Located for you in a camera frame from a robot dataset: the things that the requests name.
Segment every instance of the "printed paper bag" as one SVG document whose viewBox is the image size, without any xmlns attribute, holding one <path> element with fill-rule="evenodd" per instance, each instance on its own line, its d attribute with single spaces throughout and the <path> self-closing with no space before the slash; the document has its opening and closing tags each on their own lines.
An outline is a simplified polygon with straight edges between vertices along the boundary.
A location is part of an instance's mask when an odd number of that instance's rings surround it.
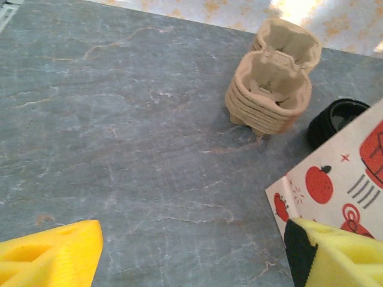
<svg viewBox="0 0 383 287">
<path fill-rule="evenodd" d="M 383 241 L 383 100 L 266 189 L 279 231 L 302 217 Z"/>
</svg>

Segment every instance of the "red illustration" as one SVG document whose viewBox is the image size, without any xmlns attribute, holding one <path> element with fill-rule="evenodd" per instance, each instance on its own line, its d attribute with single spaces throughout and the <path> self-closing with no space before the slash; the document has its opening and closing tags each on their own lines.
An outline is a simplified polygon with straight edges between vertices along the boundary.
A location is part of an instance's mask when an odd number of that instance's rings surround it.
<svg viewBox="0 0 383 287">
<path fill-rule="evenodd" d="M 368 232 L 359 222 L 360 222 L 360 213 L 359 210 L 352 205 L 351 203 L 345 204 L 343 207 L 343 216 L 345 222 L 341 226 L 341 229 L 350 231 L 359 235 L 364 235 L 367 237 L 374 238 L 371 233 Z"/>
<path fill-rule="evenodd" d="M 333 183 L 328 176 L 331 166 L 318 168 L 312 166 L 306 173 L 306 188 L 312 199 L 319 204 L 326 204 L 333 196 Z"/>
<path fill-rule="evenodd" d="M 355 184 L 347 191 L 363 209 L 367 209 L 380 195 L 383 188 L 383 121 L 364 140 L 359 149 L 366 166 Z"/>
<path fill-rule="evenodd" d="M 303 203 L 303 200 L 305 196 L 300 193 L 300 188 L 294 185 L 294 188 L 292 189 L 294 193 L 294 200 L 296 201 L 296 204 Z"/>
<path fill-rule="evenodd" d="M 341 154 L 341 156 L 341 163 L 343 163 L 344 161 L 349 161 L 349 154 Z"/>
<path fill-rule="evenodd" d="M 289 215 L 287 212 L 288 205 L 286 205 L 286 201 L 283 199 L 283 196 L 279 193 L 274 194 L 274 204 L 275 204 L 275 212 L 276 214 L 284 221 L 287 222 Z"/>
<path fill-rule="evenodd" d="M 383 121 L 364 140 L 359 153 L 368 177 L 383 188 Z"/>
</svg>

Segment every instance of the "red tomato print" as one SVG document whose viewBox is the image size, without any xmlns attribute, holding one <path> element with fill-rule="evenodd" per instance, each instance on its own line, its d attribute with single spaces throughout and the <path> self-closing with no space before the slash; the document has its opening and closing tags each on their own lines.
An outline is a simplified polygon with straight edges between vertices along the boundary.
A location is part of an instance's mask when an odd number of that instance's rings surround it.
<svg viewBox="0 0 383 287">
<path fill-rule="evenodd" d="M 274 204 L 275 204 L 275 212 L 276 214 L 284 221 L 288 221 L 288 212 L 286 206 L 286 202 L 283 200 L 283 196 L 279 193 L 274 194 Z"/>
<path fill-rule="evenodd" d="M 333 183 L 327 175 L 331 171 L 330 166 L 318 168 L 312 166 L 306 173 L 306 188 L 312 199 L 319 204 L 326 204 L 333 196 Z"/>
</svg>

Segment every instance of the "table surface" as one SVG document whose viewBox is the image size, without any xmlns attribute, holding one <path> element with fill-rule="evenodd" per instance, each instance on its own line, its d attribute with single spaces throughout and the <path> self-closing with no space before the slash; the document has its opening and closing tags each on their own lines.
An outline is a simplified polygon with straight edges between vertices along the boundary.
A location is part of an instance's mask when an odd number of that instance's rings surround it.
<svg viewBox="0 0 383 287">
<path fill-rule="evenodd" d="M 331 101 L 380 99 L 383 60 L 323 50 L 307 113 L 257 142 L 224 105 L 252 38 L 27 0 L 0 35 L 0 241 L 98 219 L 92 286 L 293 286 L 265 188 Z"/>
</svg>

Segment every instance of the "stacked egg cartons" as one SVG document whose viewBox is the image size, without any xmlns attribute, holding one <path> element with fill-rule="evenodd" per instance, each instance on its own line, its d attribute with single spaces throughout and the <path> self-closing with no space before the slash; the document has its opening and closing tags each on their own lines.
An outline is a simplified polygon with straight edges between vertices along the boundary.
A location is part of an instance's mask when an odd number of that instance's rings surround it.
<svg viewBox="0 0 383 287">
<path fill-rule="evenodd" d="M 321 49 L 303 28 L 266 20 L 226 93 L 231 122 L 250 126 L 258 135 L 287 131 L 309 104 L 308 73 L 319 63 Z"/>
</svg>

